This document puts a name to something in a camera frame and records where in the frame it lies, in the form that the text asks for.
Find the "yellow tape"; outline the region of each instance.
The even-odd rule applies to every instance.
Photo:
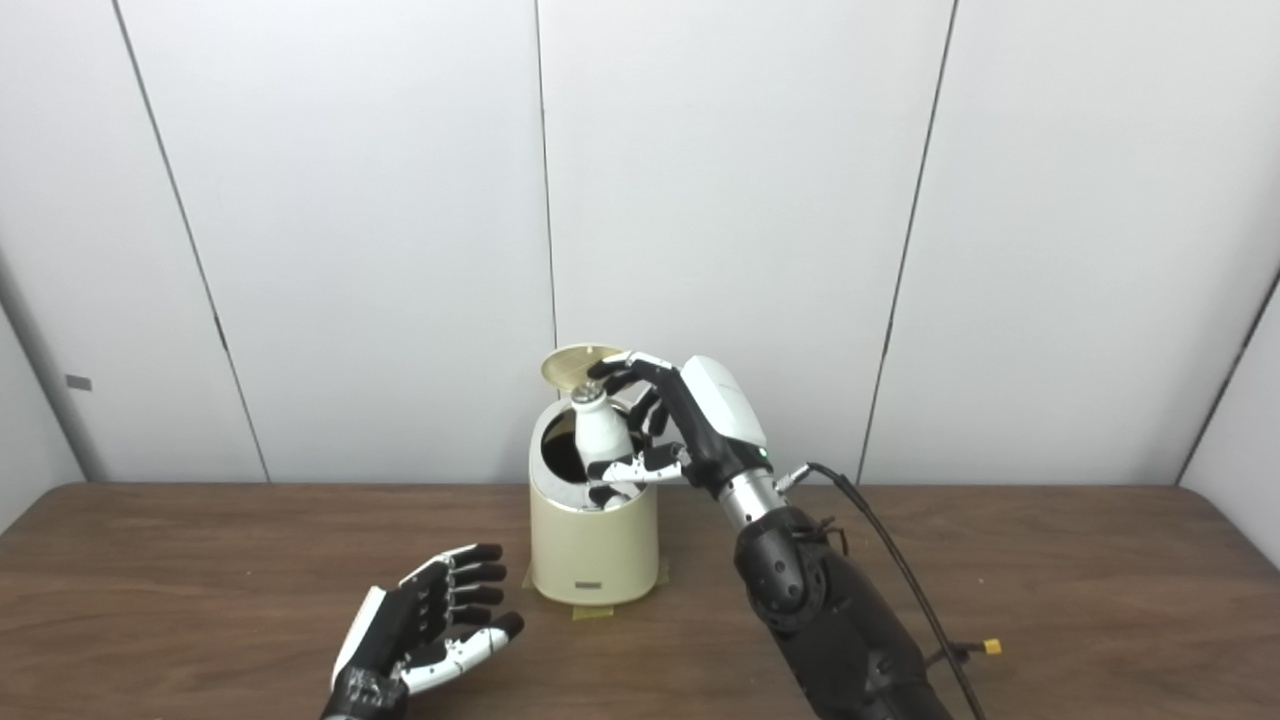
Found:
[[[613,606],[612,605],[605,605],[603,607],[584,607],[581,605],[573,606],[575,620],[590,620],[593,618],[613,618]]]

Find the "panel seam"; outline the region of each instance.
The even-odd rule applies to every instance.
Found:
[[[1204,442],[1204,434],[1208,433],[1210,425],[1213,424],[1213,416],[1217,415],[1217,410],[1222,405],[1222,398],[1226,397],[1226,388],[1231,384],[1231,379],[1235,378],[1235,372],[1240,368],[1240,360],[1244,359],[1244,352],[1249,348],[1249,343],[1253,342],[1253,334],[1258,331],[1262,315],[1266,314],[1267,307],[1271,305],[1271,301],[1276,295],[1276,286],[1280,286],[1280,269],[1277,269],[1275,277],[1271,278],[1271,287],[1267,288],[1267,292],[1262,296],[1262,305],[1253,315],[1249,331],[1244,333],[1244,342],[1242,342],[1240,348],[1236,350],[1235,357],[1231,360],[1231,366],[1226,370],[1226,377],[1222,378],[1222,384],[1219,386],[1217,395],[1213,396],[1213,402],[1208,406],[1204,421],[1201,423],[1199,432],[1196,433],[1196,439],[1192,441],[1192,447],[1187,451],[1187,457],[1183,459],[1183,466],[1178,470],[1178,477],[1174,478],[1174,487],[1181,487],[1183,479],[1187,477],[1187,470],[1192,466],[1192,460],[1196,457],[1196,452],[1199,450],[1201,443]]]
[[[200,258],[200,249],[196,246],[196,236],[191,231],[191,220],[187,217],[187,205],[182,201],[182,192],[178,190],[178,179],[173,174],[173,165],[169,161],[169,151],[165,149],[164,137],[160,135],[160,124],[156,122],[155,110],[151,106],[151,96],[147,94],[147,85],[142,79],[142,68],[138,65],[138,56],[133,51],[133,40],[129,37],[129,28],[124,23],[124,13],[120,10],[120,0],[111,0],[111,10],[115,13],[115,22],[120,27],[120,37],[124,40],[124,50],[129,55],[129,65],[133,68],[133,78],[138,83],[138,92],[142,95],[142,105],[147,111],[147,120],[151,123],[151,132],[155,135],[156,146],[160,150],[160,160],[164,163],[165,174],[169,178],[169,188],[173,191],[174,201],[178,205],[178,214],[182,217],[182,227],[187,233],[187,245],[196,260],[196,272],[200,273],[200,283],[205,288],[205,299],[209,301],[209,310],[212,313],[215,328],[220,327],[218,305],[214,302],[214,293],[209,288],[209,277],[205,274],[205,264]],[[239,397],[241,409],[244,411],[244,420],[248,424],[250,437],[253,448],[257,451],[257,461],[262,468],[262,477],[271,482],[271,473],[266,469],[266,457],[262,455],[262,445],[257,439],[257,428],[253,427],[253,416],[248,411],[248,402],[244,400],[244,388],[241,384],[239,373],[236,370],[236,360],[232,357],[230,347],[223,342],[227,354],[227,365],[232,372],[232,380],[236,383],[236,395]]]
[[[547,163],[547,91],[543,87],[543,19],[534,0],[534,45],[538,49],[538,124],[543,135],[543,199],[547,205],[547,270],[550,277],[552,350],[559,347],[559,318],[556,314],[556,243],[552,241],[552,178]]]
[[[938,99],[942,96],[942,79],[947,73],[947,56],[951,54],[951,36],[955,33],[956,14],[960,0],[951,1],[951,17],[947,19],[947,35],[942,42],[942,60],[938,63],[938,79],[933,86],[933,102],[929,106],[929,124],[924,131],[924,147],[920,150],[920,164],[915,173],[915,191],[911,193],[911,210],[906,217],[906,234],[902,238],[902,254],[897,261],[897,278],[893,282],[893,299],[888,306],[888,320],[884,324],[884,345],[881,347],[879,366],[876,369],[876,384],[872,388],[872,404],[867,411],[867,429],[863,433],[863,448],[858,456],[858,474],[854,484],[863,484],[863,470],[867,466],[867,451],[872,438],[872,424],[876,421],[876,406],[879,401],[881,380],[884,378],[884,360],[888,357],[890,340],[893,337],[893,319],[897,314],[897,300],[902,291],[902,275],[906,272],[906,255],[911,246],[911,232],[915,229],[915,213],[920,205],[920,186],[924,184],[924,167],[929,160],[929,145],[933,141],[933,123],[938,117]]]

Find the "bottle cap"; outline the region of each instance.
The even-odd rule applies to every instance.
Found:
[[[609,355],[622,352],[608,345],[567,345],[553,351],[543,360],[543,378],[556,389],[572,392],[573,388],[586,384],[591,378],[586,377],[586,370]]]
[[[573,405],[591,402],[602,397],[604,397],[604,386],[599,380],[586,380],[573,388],[573,392],[568,393],[568,398],[573,401]]]

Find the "cream cylindrical container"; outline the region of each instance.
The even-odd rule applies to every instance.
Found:
[[[612,460],[634,450],[621,415],[626,405],[603,393],[586,402],[598,405],[582,415],[572,400],[554,402],[534,424],[530,575],[550,600],[617,605],[643,597],[658,580],[657,488],[627,483],[593,488],[586,482],[584,456]],[[590,437],[580,455],[576,436],[584,418]],[[618,428],[626,433],[626,446]]]

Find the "white wall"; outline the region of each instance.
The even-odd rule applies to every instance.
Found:
[[[1277,37],[961,3],[864,479],[1174,482],[1280,263]]]
[[[0,532],[41,495],[83,480],[36,373],[0,309]]]
[[[525,475],[554,398],[531,0],[127,0],[273,480]]]
[[[0,4],[0,287],[91,478],[261,480],[110,3]]]
[[[852,471],[948,9],[541,0],[559,342],[714,356]]]
[[[781,466],[852,470],[950,6],[122,3],[283,480],[518,478],[557,341],[717,356]],[[961,4],[865,479],[1174,480],[1280,263],[1277,36]],[[90,474],[262,479],[109,3],[0,5],[0,135]]]
[[[1280,301],[1272,300],[1196,450],[1183,487],[1280,565]]]

